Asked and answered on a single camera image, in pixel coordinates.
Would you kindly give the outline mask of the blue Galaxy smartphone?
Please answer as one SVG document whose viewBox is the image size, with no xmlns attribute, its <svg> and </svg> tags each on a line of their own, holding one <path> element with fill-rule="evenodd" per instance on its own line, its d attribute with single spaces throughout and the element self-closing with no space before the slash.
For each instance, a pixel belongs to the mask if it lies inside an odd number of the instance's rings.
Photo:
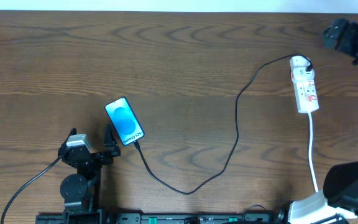
<svg viewBox="0 0 358 224">
<path fill-rule="evenodd" d="M 107 104 L 104 108 L 124 146 L 145 136 L 144 130 L 126 97 L 121 97 Z"/>
</svg>

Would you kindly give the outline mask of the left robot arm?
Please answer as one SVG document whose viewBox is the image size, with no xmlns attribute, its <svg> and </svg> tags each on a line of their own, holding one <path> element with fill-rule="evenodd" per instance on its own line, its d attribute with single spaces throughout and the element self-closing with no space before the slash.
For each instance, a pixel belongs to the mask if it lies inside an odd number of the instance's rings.
<svg viewBox="0 0 358 224">
<path fill-rule="evenodd" d="M 113 223 L 114 217 L 99 206 L 101 190 L 101 169 L 111 165 L 121 150 L 113 136 L 111 125 L 106 126 L 103 152 L 90 151 L 91 146 L 85 134 L 78 134 L 73 128 L 58 150 L 58 157 L 76 169 L 60 185 L 64 199 L 63 223 Z"/>
</svg>

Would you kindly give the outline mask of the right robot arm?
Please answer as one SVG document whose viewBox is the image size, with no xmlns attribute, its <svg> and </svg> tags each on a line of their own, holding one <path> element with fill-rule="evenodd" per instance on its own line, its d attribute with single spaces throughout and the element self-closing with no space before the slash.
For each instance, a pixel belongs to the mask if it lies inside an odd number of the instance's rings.
<svg viewBox="0 0 358 224">
<path fill-rule="evenodd" d="M 335 20 L 323 33 L 327 48 L 350 56 L 358 65 L 358 23 Z M 358 219 L 358 156 L 332 166 L 321 189 L 288 203 L 275 223 L 349 223 Z"/>
</svg>

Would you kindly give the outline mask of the white USB charger adapter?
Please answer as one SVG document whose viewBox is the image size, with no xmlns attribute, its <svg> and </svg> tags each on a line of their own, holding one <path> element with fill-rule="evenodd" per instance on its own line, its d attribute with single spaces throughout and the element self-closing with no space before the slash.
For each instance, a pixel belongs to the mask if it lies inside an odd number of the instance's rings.
<svg viewBox="0 0 358 224">
<path fill-rule="evenodd" d="M 311 62 L 308 60 L 308 58 L 301 55 L 293 56 L 290 59 L 291 70 L 294 70 L 295 68 L 308 68 L 310 65 Z"/>
</svg>

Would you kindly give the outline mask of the white power strip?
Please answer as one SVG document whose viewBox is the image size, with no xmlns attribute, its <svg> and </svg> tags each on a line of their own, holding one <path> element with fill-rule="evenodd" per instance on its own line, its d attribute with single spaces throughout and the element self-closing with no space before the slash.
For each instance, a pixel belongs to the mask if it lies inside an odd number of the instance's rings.
<svg viewBox="0 0 358 224">
<path fill-rule="evenodd" d="M 312 113 L 319 109 L 318 96 L 314 83 L 314 70 L 306 71 L 305 67 L 294 68 L 291 72 L 296 106 L 299 113 Z"/>
</svg>

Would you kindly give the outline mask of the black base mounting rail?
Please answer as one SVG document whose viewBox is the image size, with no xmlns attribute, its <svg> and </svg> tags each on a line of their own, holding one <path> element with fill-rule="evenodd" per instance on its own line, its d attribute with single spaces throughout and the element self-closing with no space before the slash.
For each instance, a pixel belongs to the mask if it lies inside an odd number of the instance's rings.
<svg viewBox="0 0 358 224">
<path fill-rule="evenodd" d="M 282 218 L 275 218 L 271 213 L 251 211 L 245 215 L 236 214 L 83 214 L 83 215 L 38 215 L 36 224 L 64 223 L 105 223 L 105 224 L 219 224 L 219 223 L 286 223 Z"/>
</svg>

